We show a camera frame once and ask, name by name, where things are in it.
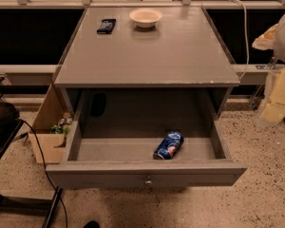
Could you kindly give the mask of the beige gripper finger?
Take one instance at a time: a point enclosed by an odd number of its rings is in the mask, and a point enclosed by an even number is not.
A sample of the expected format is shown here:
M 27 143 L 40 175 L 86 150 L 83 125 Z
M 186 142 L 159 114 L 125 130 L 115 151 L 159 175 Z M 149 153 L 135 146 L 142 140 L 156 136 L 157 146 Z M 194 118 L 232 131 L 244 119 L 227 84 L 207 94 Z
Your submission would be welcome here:
M 285 68 L 272 74 L 272 87 L 265 93 L 266 101 L 260 118 L 278 124 L 285 118 Z
M 258 36 L 252 43 L 252 47 L 259 50 L 267 50 L 274 48 L 277 24 L 268 28 L 263 34 Z

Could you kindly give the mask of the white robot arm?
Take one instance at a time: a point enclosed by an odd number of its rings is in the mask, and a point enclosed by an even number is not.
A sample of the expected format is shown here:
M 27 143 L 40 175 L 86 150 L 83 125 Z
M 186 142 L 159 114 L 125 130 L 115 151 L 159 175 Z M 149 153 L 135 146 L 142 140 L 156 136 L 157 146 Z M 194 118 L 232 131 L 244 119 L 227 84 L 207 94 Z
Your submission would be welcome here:
M 285 63 L 285 13 L 277 24 L 255 39 L 252 47 L 259 50 L 272 49 L 274 57 Z M 266 93 L 266 98 L 259 118 L 271 124 L 280 123 L 285 118 L 285 67 L 275 75 L 274 85 Z

